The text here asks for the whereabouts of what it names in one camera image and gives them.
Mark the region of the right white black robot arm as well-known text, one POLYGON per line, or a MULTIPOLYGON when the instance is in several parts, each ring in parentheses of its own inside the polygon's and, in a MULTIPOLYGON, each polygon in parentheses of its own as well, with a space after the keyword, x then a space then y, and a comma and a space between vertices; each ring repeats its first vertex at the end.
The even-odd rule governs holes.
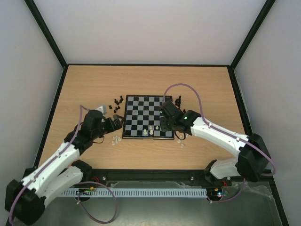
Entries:
POLYGON ((204 170, 205 179, 214 185, 227 177, 242 176, 257 182, 268 164, 269 153, 261 136, 237 134, 206 120, 201 114, 182 112, 171 101, 159 107, 163 131, 180 132, 206 139, 233 155, 232 159, 212 160, 204 170))

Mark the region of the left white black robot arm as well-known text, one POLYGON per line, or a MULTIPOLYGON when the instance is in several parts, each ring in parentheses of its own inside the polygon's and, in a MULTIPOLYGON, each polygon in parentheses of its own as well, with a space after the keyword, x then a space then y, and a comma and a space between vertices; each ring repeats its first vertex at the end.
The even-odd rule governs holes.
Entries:
POLYGON ((6 188, 5 209, 9 223, 19 219, 34 224, 46 207, 63 191, 76 184, 90 184, 91 166, 79 160, 95 140, 119 130, 124 118, 105 118, 104 106, 79 116, 79 122, 65 137, 59 148, 35 171, 22 180, 12 180, 6 188))

